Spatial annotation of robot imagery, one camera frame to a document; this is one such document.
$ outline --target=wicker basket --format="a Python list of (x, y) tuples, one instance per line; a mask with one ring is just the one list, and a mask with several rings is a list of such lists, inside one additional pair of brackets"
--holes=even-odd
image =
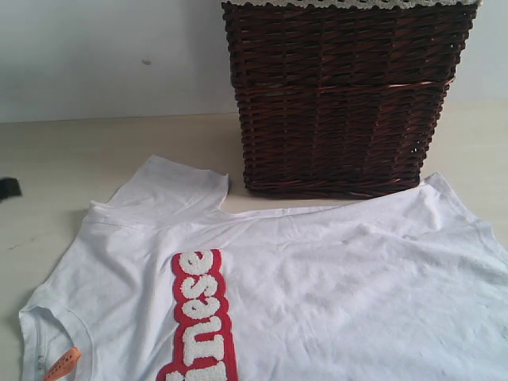
[(369, 198), (418, 185), (477, 4), (222, 7), (251, 192)]

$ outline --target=t-shirt sleeve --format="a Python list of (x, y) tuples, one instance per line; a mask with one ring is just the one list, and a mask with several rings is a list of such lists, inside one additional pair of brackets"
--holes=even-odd
[(89, 218), (115, 224), (172, 223), (220, 208), (229, 178), (151, 157), (106, 204), (92, 202)]

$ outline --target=orange clothing tag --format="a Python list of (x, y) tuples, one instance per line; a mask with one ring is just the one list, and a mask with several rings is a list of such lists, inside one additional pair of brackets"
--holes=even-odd
[(49, 368), (48, 373), (44, 376), (44, 381), (56, 381), (72, 372), (78, 364), (81, 352), (76, 347), (71, 348), (55, 364)]

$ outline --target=white wall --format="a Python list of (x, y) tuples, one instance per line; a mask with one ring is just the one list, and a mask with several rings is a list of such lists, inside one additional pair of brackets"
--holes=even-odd
[[(236, 111), (218, 0), (0, 3), (0, 121)], [(450, 100), (508, 99), (507, 18), (485, 1)]]

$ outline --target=white t-shirt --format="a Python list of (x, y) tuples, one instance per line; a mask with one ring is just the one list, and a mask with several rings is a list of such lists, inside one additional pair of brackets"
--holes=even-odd
[(22, 379), (72, 346), (75, 381), (508, 379), (508, 255), (440, 175), (333, 208), (227, 191), (152, 157), (93, 202), (20, 312)]

